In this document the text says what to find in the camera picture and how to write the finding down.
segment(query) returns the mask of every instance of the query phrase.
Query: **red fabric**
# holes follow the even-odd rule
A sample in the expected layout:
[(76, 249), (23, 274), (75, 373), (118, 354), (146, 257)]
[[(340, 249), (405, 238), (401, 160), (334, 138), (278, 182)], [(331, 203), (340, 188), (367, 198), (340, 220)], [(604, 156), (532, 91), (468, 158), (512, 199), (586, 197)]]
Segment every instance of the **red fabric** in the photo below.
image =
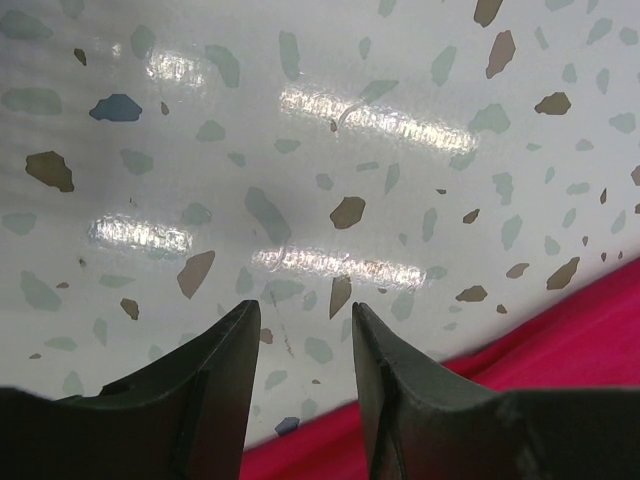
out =
[[(640, 385), (640, 260), (448, 368), (496, 390)], [(366, 480), (357, 403), (247, 452), (241, 480)]]

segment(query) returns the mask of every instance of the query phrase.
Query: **terrazzo surface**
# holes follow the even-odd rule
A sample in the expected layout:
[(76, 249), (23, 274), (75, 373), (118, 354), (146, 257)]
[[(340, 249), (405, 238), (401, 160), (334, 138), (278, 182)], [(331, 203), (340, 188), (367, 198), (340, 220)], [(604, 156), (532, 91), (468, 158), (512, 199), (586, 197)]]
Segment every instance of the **terrazzo surface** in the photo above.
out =
[(638, 254), (632, 0), (5, 0), (0, 382), (95, 395), (246, 298), (247, 445)]

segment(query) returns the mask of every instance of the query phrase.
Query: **pink fabric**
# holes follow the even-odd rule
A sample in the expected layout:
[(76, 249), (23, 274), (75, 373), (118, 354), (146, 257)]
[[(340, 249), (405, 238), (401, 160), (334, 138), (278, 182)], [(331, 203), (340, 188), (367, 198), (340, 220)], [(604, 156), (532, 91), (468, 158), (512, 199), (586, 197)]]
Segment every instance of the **pink fabric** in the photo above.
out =
[[(446, 364), (496, 390), (640, 385), (640, 260)], [(366, 480), (357, 403), (247, 452), (241, 480)]]

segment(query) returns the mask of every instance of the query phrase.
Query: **glossy white surface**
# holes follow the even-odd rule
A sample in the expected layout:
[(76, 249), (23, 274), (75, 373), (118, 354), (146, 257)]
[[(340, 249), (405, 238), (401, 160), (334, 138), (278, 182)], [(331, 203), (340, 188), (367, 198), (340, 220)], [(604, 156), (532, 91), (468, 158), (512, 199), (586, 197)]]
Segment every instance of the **glossy white surface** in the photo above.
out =
[[(285, 417), (308, 420), (355, 398), (350, 302), (367, 302), (444, 359), (637, 255), (635, 2), (504, 0), (485, 28), (475, 8), (5, 0), (0, 382), (56, 398), (93, 395), (240, 300), (259, 298), (269, 332), (253, 444)], [(488, 79), (492, 46), (507, 30), (513, 60)], [(53, 91), (60, 111), (55, 98), (16, 90), (32, 87)], [(571, 108), (537, 113), (554, 92)], [(139, 119), (89, 115), (112, 94), (139, 105)], [(202, 130), (210, 120), (224, 133)], [(27, 156), (49, 151), (71, 170), (72, 192), (25, 171)], [(361, 221), (339, 230), (330, 214), (344, 197), (366, 206)], [(211, 270), (189, 299), (177, 276), (187, 258), (211, 250)], [(547, 290), (575, 257), (568, 286)], [(530, 266), (507, 278), (520, 263)], [(332, 279), (343, 275), (352, 293), (330, 319)], [(56, 288), (62, 282), (68, 288)], [(475, 285), (482, 301), (456, 299)], [(138, 321), (123, 298), (137, 302)]]

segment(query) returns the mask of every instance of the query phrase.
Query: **dark blue spot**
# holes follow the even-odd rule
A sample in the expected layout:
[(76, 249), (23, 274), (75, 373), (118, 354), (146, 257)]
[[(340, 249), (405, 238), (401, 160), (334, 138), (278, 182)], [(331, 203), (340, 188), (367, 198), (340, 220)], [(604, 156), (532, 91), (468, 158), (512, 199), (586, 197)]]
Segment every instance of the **dark blue spot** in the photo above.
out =
[(274, 430), (276, 433), (283, 437), (287, 433), (291, 433), (298, 429), (298, 425), (300, 425), (300, 419), (298, 417), (286, 417), (282, 420)]
[(124, 93), (114, 93), (109, 98), (100, 100), (95, 108), (89, 111), (89, 115), (96, 120), (112, 122), (135, 122), (141, 113), (142, 108)]

